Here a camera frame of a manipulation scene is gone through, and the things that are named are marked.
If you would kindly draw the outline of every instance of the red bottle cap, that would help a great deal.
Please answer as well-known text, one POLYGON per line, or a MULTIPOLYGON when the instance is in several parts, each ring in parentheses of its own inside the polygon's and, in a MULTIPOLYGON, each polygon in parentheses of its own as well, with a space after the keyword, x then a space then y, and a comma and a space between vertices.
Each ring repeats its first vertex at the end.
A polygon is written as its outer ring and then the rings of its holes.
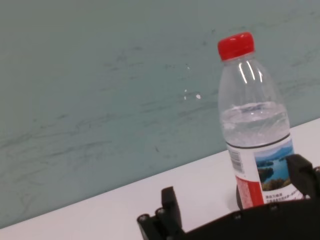
POLYGON ((222 61, 253 53, 255 51, 254 38, 250 32, 229 36, 218 42, 218 51, 222 61))

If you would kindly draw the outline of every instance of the white table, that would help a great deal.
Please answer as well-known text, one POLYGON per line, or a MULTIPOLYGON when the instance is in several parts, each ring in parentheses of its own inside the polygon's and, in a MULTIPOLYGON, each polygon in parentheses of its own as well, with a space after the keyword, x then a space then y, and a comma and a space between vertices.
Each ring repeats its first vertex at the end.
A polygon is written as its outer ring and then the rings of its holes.
MULTIPOLYGON (((320 118, 291 129, 295 152, 320 165, 320 118)), ((174 186, 182 226, 194 229, 237 210, 227 151, 134 182, 0 230, 1 240, 141 240, 136 218, 161 206, 174 186)))

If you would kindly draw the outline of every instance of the black plastic part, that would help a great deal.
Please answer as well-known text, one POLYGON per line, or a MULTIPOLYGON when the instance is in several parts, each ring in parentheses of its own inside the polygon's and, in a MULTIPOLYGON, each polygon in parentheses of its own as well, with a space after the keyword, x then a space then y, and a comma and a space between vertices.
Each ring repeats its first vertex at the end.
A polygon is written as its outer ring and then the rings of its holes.
POLYGON ((165 209, 165 212, 175 220, 180 228, 182 228, 180 209, 174 188, 172 186, 162 189, 161 203, 163 209, 165 209))
MULTIPOLYGON (((155 216, 138 218, 144 240, 300 240, 318 239, 320 223, 320 169, 300 155, 286 157, 293 185, 311 199, 274 202, 228 214, 189 232, 172 187, 162 190, 162 208, 155 216)), ((241 204, 239 191, 237 202, 241 204)))
POLYGON ((303 194, 311 198, 320 197, 320 173, 299 154, 286 157, 291 183, 303 194))

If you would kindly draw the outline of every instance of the bottle neck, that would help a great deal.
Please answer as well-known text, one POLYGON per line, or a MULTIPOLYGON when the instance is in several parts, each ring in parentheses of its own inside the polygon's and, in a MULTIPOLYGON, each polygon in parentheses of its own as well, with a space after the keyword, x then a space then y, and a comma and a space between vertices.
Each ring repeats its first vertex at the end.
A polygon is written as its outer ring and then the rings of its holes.
POLYGON ((242 55, 242 56, 237 56, 235 58, 231 58, 231 59, 225 60, 225 61, 223 61, 223 64, 225 66, 236 65, 236 64, 239 64, 241 62, 249 61, 249 60, 252 60, 252 59, 255 59, 255 53, 254 52, 251 52, 251 53, 248 53, 248 54, 245 54, 245 55, 242 55))

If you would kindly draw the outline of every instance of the plastic water bottle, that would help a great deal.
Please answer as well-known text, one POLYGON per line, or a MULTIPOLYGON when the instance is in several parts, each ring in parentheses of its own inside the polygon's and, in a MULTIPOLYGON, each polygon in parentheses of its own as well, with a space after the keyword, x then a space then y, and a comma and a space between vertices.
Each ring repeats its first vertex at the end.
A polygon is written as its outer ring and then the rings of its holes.
POLYGON ((301 199, 285 156, 294 153, 288 114, 249 32, 222 39, 218 107, 222 132, 244 208, 301 199))

